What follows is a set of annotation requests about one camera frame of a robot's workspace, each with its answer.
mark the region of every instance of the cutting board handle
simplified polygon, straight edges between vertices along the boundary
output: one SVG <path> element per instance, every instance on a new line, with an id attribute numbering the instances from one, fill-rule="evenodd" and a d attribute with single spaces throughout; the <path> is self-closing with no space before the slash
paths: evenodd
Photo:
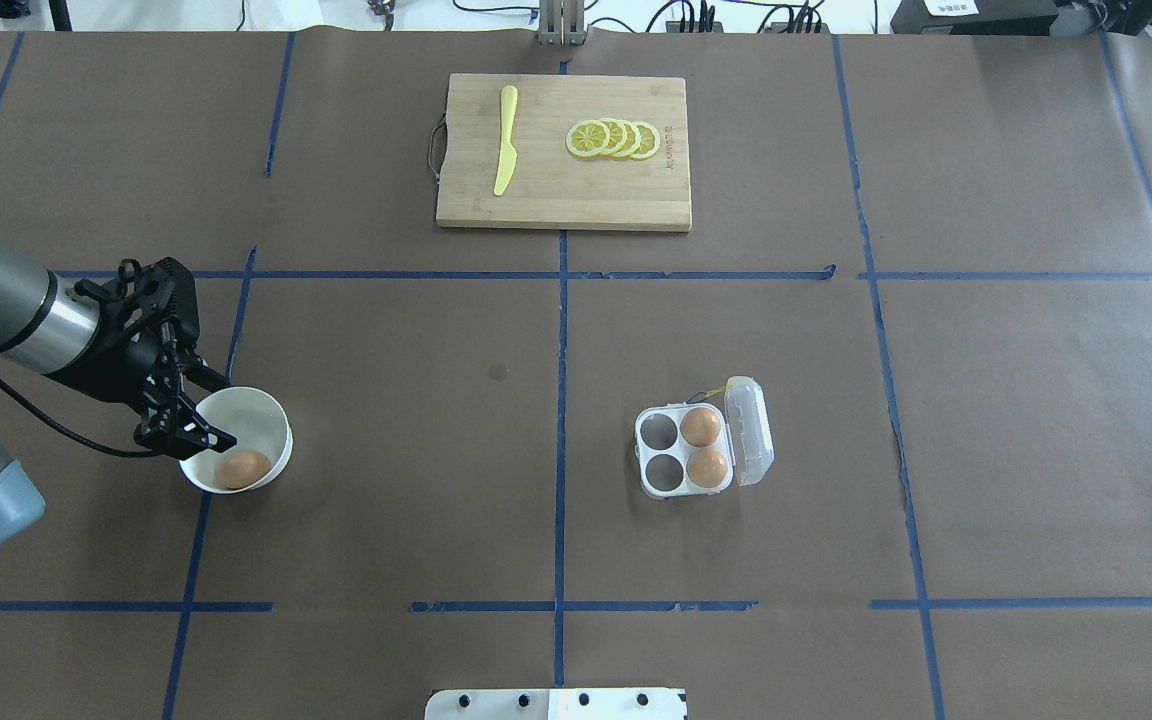
<path id="1" fill-rule="evenodd" d="M 434 143 L 438 141 L 439 131 L 442 131 L 444 136 L 444 156 L 438 159 L 438 164 L 434 164 Z M 429 151 L 426 151 L 425 161 L 429 164 L 429 173 L 434 176 L 434 184 L 438 184 L 444 176 L 444 160 L 447 160 L 447 113 L 444 113 L 444 116 L 438 119 L 434 129 L 429 131 Z"/>

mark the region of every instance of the black cable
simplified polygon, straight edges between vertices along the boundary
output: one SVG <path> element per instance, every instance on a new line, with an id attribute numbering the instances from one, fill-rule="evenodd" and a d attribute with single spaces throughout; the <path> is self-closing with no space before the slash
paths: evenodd
<path id="1" fill-rule="evenodd" d="M 808 13 L 809 13 L 808 3 L 803 3 L 803 6 L 801 6 L 799 8 L 799 12 L 790 13 L 790 24 L 787 24 L 787 26 L 781 29 L 781 32 L 793 32 L 793 33 L 803 32 L 803 20 L 808 17 Z"/>
<path id="2" fill-rule="evenodd" d="M 727 3 L 753 5 L 755 8 L 797 8 L 797 5 L 790 5 L 790 3 L 758 3 L 758 1 L 755 0 L 726 0 L 726 1 Z"/>
<path id="3" fill-rule="evenodd" d="M 498 8 L 467 8 L 464 5 L 461 5 L 460 0 L 452 0 L 452 5 L 456 6 L 457 10 L 465 10 L 465 13 L 500 13 L 507 10 L 526 10 L 529 13 L 540 12 L 539 6 L 538 8 L 532 8 L 530 5 L 500 5 Z M 590 5 L 585 5 L 585 9 L 589 10 L 590 8 L 593 8 L 594 5 L 598 5 L 598 0 L 594 0 Z"/>
<path id="4" fill-rule="evenodd" d="M 1090 3 L 1090 5 L 1093 6 L 1093 8 L 1101 9 L 1101 18 L 1098 20 L 1096 26 L 1092 28 L 1091 31 L 1087 31 L 1087 35 L 1094 35 L 1105 29 L 1105 23 L 1111 22 L 1111 8 L 1108 8 L 1108 5 L 1106 3 Z"/>
<path id="5" fill-rule="evenodd" d="M 67 0 L 48 0 L 51 8 L 51 26 L 60 32 L 71 32 L 73 23 L 69 22 L 69 3 Z"/>
<path id="6" fill-rule="evenodd" d="M 756 29 L 755 32 L 763 32 L 764 29 L 767 29 L 767 20 L 772 18 L 772 15 L 776 14 L 776 10 L 788 10 L 790 13 L 790 24 L 794 24 L 794 5 L 773 5 L 772 9 L 768 10 L 767 14 L 763 15 L 763 22 L 758 23 L 758 29 Z"/>
<path id="7" fill-rule="evenodd" d="M 381 18 L 384 28 L 381 32 L 389 32 L 394 29 L 394 0 L 367 0 L 371 14 Z"/>
<path id="8" fill-rule="evenodd" d="M 116 447 L 101 445 L 97 441 L 93 441 L 93 439 L 88 439 L 74 432 L 74 430 L 65 427 L 65 425 L 61 425 L 60 423 L 58 423 L 58 420 L 52 420 L 48 415 L 46 415 L 43 410 L 38 409 L 38 406 L 32 404 L 32 402 L 29 402 L 26 400 L 26 397 L 20 395 L 20 393 L 16 392 L 15 388 L 9 386 L 9 384 L 6 382 L 3 378 L 0 378 L 0 389 L 3 393 L 6 393 L 6 396 L 12 397 L 12 400 L 14 401 L 17 401 L 17 404 L 20 407 L 24 407 L 24 409 L 26 409 L 29 414 L 35 416 L 35 418 L 41 420 L 41 424 L 47 425 L 47 427 L 50 429 L 54 429 L 58 433 L 63 434 L 65 437 L 71 439 L 74 442 L 77 442 L 78 445 L 82 445 L 84 447 L 90 447 L 91 450 L 104 452 L 105 455 L 113 455 L 114 457 L 157 457 L 162 455 L 162 453 L 166 450 L 166 447 L 160 448 L 160 450 L 119 450 Z M 173 414 L 173 425 L 174 424 L 175 424 L 175 416 Z"/>
<path id="9" fill-rule="evenodd" d="M 691 5 L 691 0 L 668 0 L 667 3 L 660 5 L 660 9 L 657 10 L 657 14 L 652 15 L 652 18 L 647 21 L 647 28 L 644 29 L 643 32 L 652 32 L 652 26 L 654 25 L 657 20 L 660 18 L 660 15 L 664 15 L 664 13 L 669 9 L 669 6 L 675 3 L 682 3 L 682 6 L 687 8 L 687 13 L 684 14 L 684 20 L 681 20 L 679 22 L 680 29 L 682 26 L 685 26 L 687 22 L 692 22 L 692 23 L 696 22 L 696 6 Z"/>
<path id="10" fill-rule="evenodd" d="M 783 29 L 781 32 L 795 32 L 795 33 L 809 33 L 812 32 L 813 24 L 820 24 L 820 13 L 817 13 L 820 3 L 809 5 L 803 3 L 799 8 L 799 15 L 794 20 L 794 29 Z"/>
<path id="11" fill-rule="evenodd" d="M 609 22 L 609 23 L 616 23 L 619 26 L 622 26 L 622 28 L 627 29 L 627 31 L 637 32 L 636 29 L 629 26 L 626 23 L 626 21 L 621 20 L 621 18 L 597 18 L 597 20 L 590 20 L 589 26 L 594 26 L 594 24 L 598 24 L 598 23 L 604 22 L 604 21 L 605 22 Z"/>

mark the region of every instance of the table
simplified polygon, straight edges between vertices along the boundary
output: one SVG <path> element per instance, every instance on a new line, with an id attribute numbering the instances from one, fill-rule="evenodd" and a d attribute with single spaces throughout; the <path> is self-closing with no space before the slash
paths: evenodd
<path id="1" fill-rule="evenodd" d="M 435 227 L 449 73 L 685 77 L 694 229 Z M 1152 717 L 1152 41 L 0 33 L 0 238 L 184 262 L 297 437 L 202 497 L 0 397 L 0 717 Z M 635 415 L 732 374 L 767 479 L 645 498 Z"/>

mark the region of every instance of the plastic egg tray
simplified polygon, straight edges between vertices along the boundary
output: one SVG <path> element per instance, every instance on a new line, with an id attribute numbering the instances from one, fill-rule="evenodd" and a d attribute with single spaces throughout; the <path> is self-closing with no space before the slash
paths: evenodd
<path id="1" fill-rule="evenodd" d="M 721 452 L 727 458 L 727 475 L 717 486 L 703 487 L 687 475 L 687 461 L 696 452 L 704 450 L 682 438 L 682 419 L 687 414 L 707 407 L 718 415 L 718 439 L 708 447 Z M 690 406 L 649 407 L 634 423 L 635 454 L 639 456 L 639 477 L 643 491 L 658 500 L 683 495 L 714 495 L 732 484 L 732 438 L 728 434 L 727 419 L 722 410 L 708 402 L 695 402 Z"/>

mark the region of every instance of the lemon slice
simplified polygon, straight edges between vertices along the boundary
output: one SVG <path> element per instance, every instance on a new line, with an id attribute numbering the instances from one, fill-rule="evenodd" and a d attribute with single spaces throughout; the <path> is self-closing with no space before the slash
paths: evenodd
<path id="1" fill-rule="evenodd" d="M 634 123 L 634 129 L 639 132 L 639 145 L 635 147 L 630 158 L 635 160 L 646 160 L 660 150 L 660 132 L 652 123 Z"/>
<path id="2" fill-rule="evenodd" d="M 612 132 L 612 141 L 608 141 L 607 147 L 604 147 L 599 156 L 614 156 L 621 150 L 626 150 L 627 145 L 630 145 L 632 136 L 630 134 L 630 123 L 627 123 L 620 118 L 599 118 L 598 122 L 607 126 L 608 131 Z"/>
<path id="3" fill-rule="evenodd" d="M 621 124 L 626 127 L 626 146 L 613 151 L 612 158 L 628 158 L 628 156 L 634 154 L 635 150 L 639 149 L 639 128 L 628 120 L 621 120 Z"/>
<path id="4" fill-rule="evenodd" d="M 599 120 L 582 120 L 567 131 L 567 151 L 577 158 L 593 158 L 607 150 L 612 130 Z"/>

